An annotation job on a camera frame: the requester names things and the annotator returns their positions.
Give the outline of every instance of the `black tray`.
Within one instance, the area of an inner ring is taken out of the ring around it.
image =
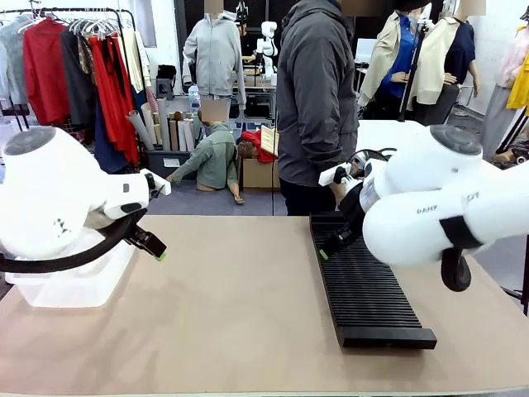
[[[371,255],[361,238],[329,260],[321,258],[320,247],[346,222],[340,213],[311,216],[310,222],[338,342],[434,349],[436,336],[422,327],[391,267]]]

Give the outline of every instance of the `yellow garment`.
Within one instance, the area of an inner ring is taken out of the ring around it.
[[[512,86],[511,96],[507,102],[507,109],[523,109],[525,106],[529,106],[529,55]]]
[[[391,14],[374,43],[369,68],[360,89],[360,106],[367,106],[397,59],[400,47],[400,17]]]

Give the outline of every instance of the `gray floor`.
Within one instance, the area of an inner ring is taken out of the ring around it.
[[[480,121],[472,117],[452,116],[449,124],[467,131],[479,132]],[[195,183],[184,181],[174,188],[170,196],[163,196],[149,206],[149,214],[157,215],[225,215],[225,216],[284,216],[286,208],[281,194],[243,193],[244,206],[234,203],[227,190],[204,193],[195,189]],[[496,242],[489,250],[477,255],[478,261],[501,285],[511,289],[521,287],[525,256],[525,237]],[[0,298],[5,288],[0,279]],[[529,397],[528,391],[486,395],[487,397]]]

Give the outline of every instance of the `white jacket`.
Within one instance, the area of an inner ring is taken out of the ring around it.
[[[234,15],[224,12],[217,19],[209,14],[198,21],[183,48],[185,84],[191,82],[190,64],[197,66],[197,86],[201,94],[228,96],[233,93],[231,72],[236,71],[239,104],[245,105],[245,78],[242,66],[241,38]]]
[[[394,12],[377,36],[369,68],[360,89],[360,106],[367,106],[379,89],[380,83],[389,73],[400,48],[400,16]]]
[[[407,109],[412,110],[413,99],[425,105],[435,105],[445,82],[445,59],[455,39],[460,23],[452,17],[441,19],[422,43],[417,72]]]

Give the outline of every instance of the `mannequin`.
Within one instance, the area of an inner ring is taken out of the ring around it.
[[[241,38],[235,24],[236,14],[204,14],[183,48],[183,83],[191,85],[189,66],[196,65],[198,92],[202,98],[225,100],[229,119],[233,87],[231,72],[236,71],[238,103],[245,108],[245,78],[242,67]]]
[[[374,45],[367,75],[360,89],[365,118],[397,119],[417,48],[417,21],[428,1],[397,2]]]
[[[441,19],[424,40],[413,81],[408,109],[413,103],[415,121],[425,126],[446,121],[460,94],[458,84],[465,81],[468,72],[473,76],[474,96],[479,94],[474,29],[459,3],[450,3],[444,15],[454,7],[458,7],[454,16]]]
[[[529,7],[521,18],[529,22]],[[513,43],[503,60],[502,67],[496,75],[496,86],[488,102],[487,112],[479,139],[484,148],[484,159],[491,161],[500,146],[505,133],[516,115],[516,108],[508,108],[512,88],[523,70],[526,57],[529,55],[529,28],[518,29]]]
[[[206,129],[206,137],[191,153],[189,160],[169,175],[167,180],[180,184],[185,175],[197,171],[197,190],[214,192],[227,186],[236,204],[244,204],[237,182],[233,131],[224,122],[203,121],[201,110],[198,111],[198,119]]]

